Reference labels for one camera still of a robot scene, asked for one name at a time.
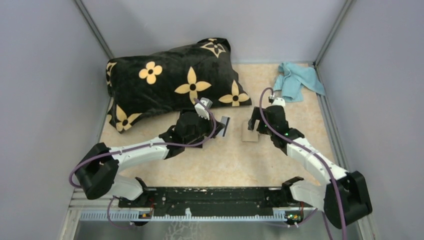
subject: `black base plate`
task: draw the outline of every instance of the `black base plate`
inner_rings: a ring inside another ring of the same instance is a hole
[[[300,207],[289,205],[279,187],[150,187],[138,199],[119,200],[120,208],[149,208],[155,216],[272,216],[273,208]]]

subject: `small wooden block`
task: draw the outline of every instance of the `small wooden block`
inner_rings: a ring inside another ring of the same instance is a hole
[[[242,142],[258,142],[259,133],[254,129],[253,131],[248,130],[249,121],[244,121],[241,125],[241,141]]]

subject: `metal frame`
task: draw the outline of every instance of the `metal frame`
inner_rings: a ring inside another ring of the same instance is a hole
[[[337,32],[340,30],[343,21],[346,19],[347,14],[354,6],[356,0],[346,0],[343,8],[341,9],[333,27],[331,28],[330,33],[325,40],[324,45],[316,57],[316,60],[313,64],[318,79],[322,84],[324,84],[323,78],[320,73],[320,64],[324,59],[328,49],[331,46],[331,43],[335,39]],[[325,129],[327,130],[327,135],[331,144],[331,149],[334,154],[334,159],[337,161],[340,167],[350,170],[345,151],[343,150],[342,141],[340,139],[340,134],[334,120],[330,103],[326,96],[316,95],[319,102],[319,107],[321,108],[322,117],[324,119]],[[380,234],[374,221],[373,214],[370,214],[357,221],[358,231],[364,240],[379,240]]]
[[[89,26],[94,36],[96,37],[98,43],[102,47],[104,53],[108,56],[109,59],[114,58],[112,51],[107,45],[105,39],[100,33],[98,27],[96,26],[93,18],[90,16],[82,0],[73,0],[73,1],[75,2],[83,18],[85,19],[87,25]],[[356,0],[345,1],[333,27],[331,28],[331,31],[329,32],[321,50],[318,53],[316,60],[314,62],[307,62],[310,66],[315,67],[318,79],[321,82],[324,82],[324,81],[320,74],[320,63],[325,57],[338,30],[341,28],[341,25],[344,19],[346,18],[346,15],[352,9],[352,6],[354,5],[355,2]],[[337,129],[337,126],[331,111],[331,106],[329,104],[329,101],[326,96],[322,96],[318,94],[317,94],[317,99],[318,99],[318,103],[322,112],[322,117],[324,120],[325,128],[326,128],[327,135],[330,141],[334,159],[337,161],[339,166],[347,170],[350,170],[347,157],[345,155],[345,151],[343,150],[343,145],[340,140],[339,131]],[[75,189],[69,204],[68,212],[67,212],[59,239],[73,240],[77,231],[78,223],[80,221],[82,212],[93,211],[93,210],[105,210],[111,200],[111,197],[112,196],[105,195],[102,198],[97,200],[87,200],[81,189]],[[119,209],[118,201],[115,201],[114,203],[112,203],[110,209],[112,211],[118,210]],[[149,211],[148,208],[132,208],[132,210]],[[287,207],[281,210],[290,211],[294,209],[292,207],[291,208]],[[368,215],[367,217],[364,217],[363,219],[358,220],[356,226],[358,231],[360,232],[360,235],[362,236],[364,240],[379,240],[380,239],[372,214]]]

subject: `black bracket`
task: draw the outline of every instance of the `black bracket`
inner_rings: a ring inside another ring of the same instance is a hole
[[[94,145],[80,163],[94,156],[108,153],[109,148],[103,142]],[[75,176],[81,184],[84,193],[89,200],[98,199],[105,195],[114,184],[118,172],[118,161],[112,156],[96,159],[79,168]]]
[[[286,114],[284,108],[279,105],[269,106],[263,110],[263,115],[265,116],[268,123],[271,127],[276,130],[279,134],[285,136],[290,140],[295,140],[297,138],[304,138],[305,135],[301,133],[296,128],[289,127],[289,122],[286,120]],[[256,131],[260,134],[266,134],[271,136],[271,141],[274,146],[278,149],[281,149],[284,154],[287,155],[287,141],[282,139],[273,133],[268,126],[264,123],[264,120],[261,117],[259,107],[254,107],[251,118],[248,122],[247,129],[253,131],[255,128],[255,122],[259,120]]]
[[[215,138],[217,134],[225,128],[225,125],[216,121],[216,131],[212,137]],[[172,125],[168,130],[159,135],[166,143],[179,143],[179,144],[195,144],[205,139],[205,136],[211,134],[213,124],[211,120],[201,118],[195,110],[183,110],[179,114],[179,119],[175,125]],[[176,155],[184,152],[183,146],[168,145],[168,155],[165,159],[175,157]]]
[[[284,201],[291,205],[291,204],[297,204],[299,201],[294,200],[293,199],[293,195],[292,195],[292,191],[290,191],[290,187],[299,181],[303,181],[304,178],[300,177],[300,176],[295,176],[292,179],[289,179],[287,181],[285,181],[282,185],[281,185],[281,196],[282,199],[284,199]]]
[[[119,199],[120,208],[150,208],[155,216],[185,216],[186,209],[196,217],[272,216],[273,208],[300,207],[287,203],[281,190],[270,187],[152,187],[154,190],[129,201]]]
[[[347,172],[346,177],[337,180],[337,187],[343,206],[344,220],[349,225],[373,212],[365,177],[358,171]],[[326,186],[324,212],[331,224],[341,229],[342,223],[336,193],[331,183]]]

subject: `cable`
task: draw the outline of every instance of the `cable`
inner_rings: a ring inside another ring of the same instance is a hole
[[[303,150],[305,150],[308,153],[311,153],[312,151],[307,148],[306,146],[303,146],[302,144],[299,144],[293,140],[291,140],[290,138],[287,138],[281,134],[279,134],[274,128],[271,127],[271,125],[268,123],[267,119],[265,118],[264,115],[264,110],[262,109],[262,100],[264,98],[265,93],[267,92],[267,90],[271,90],[271,94],[274,94],[274,90],[271,87],[267,87],[262,91],[262,94],[260,95],[260,99],[259,99],[259,112],[260,112],[260,116],[262,117],[263,122],[265,123],[265,125],[274,133],[276,134],[278,137],[280,137],[281,139],[283,139],[284,141],[296,145],[299,148],[302,148]],[[327,165],[327,163],[324,161],[324,159],[322,159],[317,153],[313,154],[320,162],[321,164],[324,166],[324,168],[327,170],[328,175],[330,176],[330,181],[332,183],[332,186],[334,187],[334,192],[335,192],[335,198],[337,199],[337,206],[338,206],[338,212],[340,214],[340,221],[341,221],[341,232],[342,232],[342,239],[343,240],[347,240],[348,239],[348,234],[347,234],[347,230],[346,230],[346,220],[345,220],[345,214],[343,212],[343,205],[342,205],[342,198],[340,197],[340,192],[339,192],[339,188],[337,187],[337,183],[336,183],[336,179],[334,178],[334,175],[332,173],[332,171],[330,170],[330,167]]]
[[[326,217],[326,214],[324,212],[322,213],[322,218],[324,218],[324,225],[325,225],[325,229],[327,229],[328,238],[330,240],[333,240],[333,236],[331,235],[329,223],[327,222],[327,217]]]
[[[149,212],[149,215],[150,215],[150,217],[152,217],[153,216],[153,211],[155,210],[155,203],[152,203],[151,205],[150,205],[150,212]]]
[[[197,98],[194,99],[194,101],[198,104],[200,104],[202,107],[204,107],[204,109],[209,113],[210,118],[212,119],[212,123],[213,123],[213,129],[212,132],[205,137],[202,141],[198,142],[198,143],[193,143],[193,144],[182,144],[182,143],[175,143],[175,142],[154,142],[153,144],[147,143],[147,144],[143,144],[143,145],[139,145],[139,146],[134,146],[131,148],[127,148],[127,149],[123,149],[122,153],[127,153],[127,152],[131,152],[134,150],[138,150],[138,149],[142,149],[142,148],[146,148],[146,147],[152,147],[152,146],[159,146],[159,145],[165,145],[165,146],[177,146],[177,147],[184,147],[184,148],[194,148],[197,147],[199,145],[204,144],[206,141],[208,141],[209,139],[212,138],[212,136],[214,135],[215,131],[217,130],[217,121],[214,117],[214,114],[203,104],[201,103]],[[102,153],[93,157],[90,157],[89,159],[81,162],[80,164],[78,164],[76,167],[74,167],[72,169],[72,171],[69,174],[68,177],[68,181],[69,184],[71,184],[73,187],[80,189],[81,186],[78,184],[75,184],[72,181],[72,176],[75,174],[76,171],[78,171],[78,169],[80,169],[82,166],[91,163],[94,160],[100,159],[100,158],[104,158],[107,156],[111,156],[111,155],[115,155],[115,154],[120,154],[121,151],[112,151],[112,152],[106,152],[106,153]]]
[[[303,201],[300,202],[300,217],[301,218],[304,217],[304,202]]]
[[[117,197],[116,196],[112,196],[112,199],[110,200],[110,202],[109,202],[109,205],[107,206],[107,211],[106,211],[106,216],[107,216],[107,220],[109,221],[109,223],[112,225],[112,226],[114,226],[115,228],[117,228],[117,229],[131,229],[132,227],[133,227],[133,225],[129,225],[129,226],[119,226],[119,225],[116,225],[112,220],[111,220],[111,215],[110,215],[110,212],[111,212],[111,206],[112,206],[112,203],[114,202],[114,200],[115,199],[117,199]]]

